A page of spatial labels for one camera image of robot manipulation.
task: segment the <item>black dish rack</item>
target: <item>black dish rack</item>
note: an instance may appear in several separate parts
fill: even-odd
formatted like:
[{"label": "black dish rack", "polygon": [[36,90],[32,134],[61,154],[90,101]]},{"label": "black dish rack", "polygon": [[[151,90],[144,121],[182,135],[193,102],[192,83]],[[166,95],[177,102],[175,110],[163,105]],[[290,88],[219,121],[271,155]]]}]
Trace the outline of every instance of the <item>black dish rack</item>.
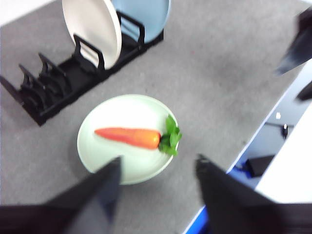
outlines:
[{"label": "black dish rack", "polygon": [[[42,61],[42,71],[38,77],[35,77],[25,67],[19,65],[24,73],[24,80],[19,90],[6,78],[0,76],[0,83],[39,126],[164,38],[162,31],[153,41],[144,43],[144,25],[118,11],[117,16],[120,24],[123,18],[138,27],[140,33],[137,41],[126,34],[122,34],[119,59],[109,70],[104,68],[105,61],[102,52],[83,38],[74,35],[75,51],[70,58],[61,64],[55,65],[46,56],[39,53]],[[81,44],[89,47],[97,54],[99,60],[97,67],[82,56],[80,52]]]}]

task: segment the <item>toy carrot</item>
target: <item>toy carrot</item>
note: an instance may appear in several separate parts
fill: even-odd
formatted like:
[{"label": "toy carrot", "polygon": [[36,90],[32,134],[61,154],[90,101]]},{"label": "toy carrot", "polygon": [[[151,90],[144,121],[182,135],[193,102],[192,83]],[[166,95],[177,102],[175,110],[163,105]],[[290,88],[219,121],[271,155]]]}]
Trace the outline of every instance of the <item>toy carrot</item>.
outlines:
[{"label": "toy carrot", "polygon": [[167,133],[163,136],[160,132],[152,129],[139,128],[101,128],[94,132],[106,139],[127,143],[133,146],[157,149],[169,155],[177,155],[176,145],[182,137],[180,129],[176,126],[172,116],[166,119]]}]

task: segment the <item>gray carpet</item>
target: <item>gray carpet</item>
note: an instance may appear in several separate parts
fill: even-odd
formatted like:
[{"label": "gray carpet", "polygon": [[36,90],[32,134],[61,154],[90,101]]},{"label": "gray carpet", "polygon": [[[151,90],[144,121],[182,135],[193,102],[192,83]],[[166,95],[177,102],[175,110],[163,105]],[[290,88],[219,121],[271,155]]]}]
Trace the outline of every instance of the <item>gray carpet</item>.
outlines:
[{"label": "gray carpet", "polygon": [[[180,233],[202,206],[196,153],[226,169],[300,68],[273,73],[295,33],[298,0],[172,3],[165,40],[63,109],[41,128],[1,87],[1,203],[39,203],[88,173],[76,137],[86,115],[122,94],[144,94],[174,112],[179,156],[158,176],[122,187],[115,233]],[[1,74],[15,86],[18,63],[37,74],[37,52],[55,63],[73,51],[60,1],[1,28]]]}]

